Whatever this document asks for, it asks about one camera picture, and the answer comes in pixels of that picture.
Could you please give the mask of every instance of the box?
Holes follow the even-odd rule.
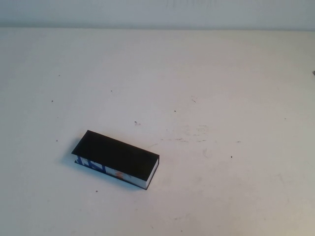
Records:
[[[88,130],[72,151],[75,163],[148,189],[159,155]]]

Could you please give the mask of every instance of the white table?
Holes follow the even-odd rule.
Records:
[[[0,29],[0,235],[313,236],[313,70],[315,32]],[[147,191],[88,129],[160,155]]]

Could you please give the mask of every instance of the blue printed pattern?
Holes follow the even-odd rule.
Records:
[[[82,158],[81,156],[77,156],[78,159],[75,161],[76,163],[94,169],[96,171],[100,171],[106,173],[105,166],[98,164],[96,162],[90,161],[88,159]]]

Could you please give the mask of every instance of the white wall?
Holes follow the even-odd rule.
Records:
[[[315,30],[315,0],[0,0],[0,25]]]

